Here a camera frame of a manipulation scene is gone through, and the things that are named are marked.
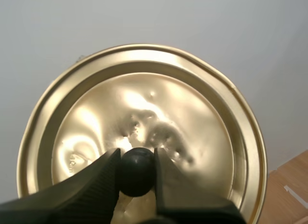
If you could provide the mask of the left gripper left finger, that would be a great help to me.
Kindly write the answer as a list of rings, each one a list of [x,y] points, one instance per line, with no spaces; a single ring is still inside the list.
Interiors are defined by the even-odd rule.
[[[0,206],[2,224],[109,224],[118,200],[119,149],[68,179]]]

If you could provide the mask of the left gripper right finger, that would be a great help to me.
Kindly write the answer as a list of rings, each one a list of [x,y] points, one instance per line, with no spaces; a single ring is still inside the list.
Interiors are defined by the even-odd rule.
[[[177,224],[244,224],[232,201],[200,188],[168,157],[165,149],[154,151],[156,166],[156,213]]]

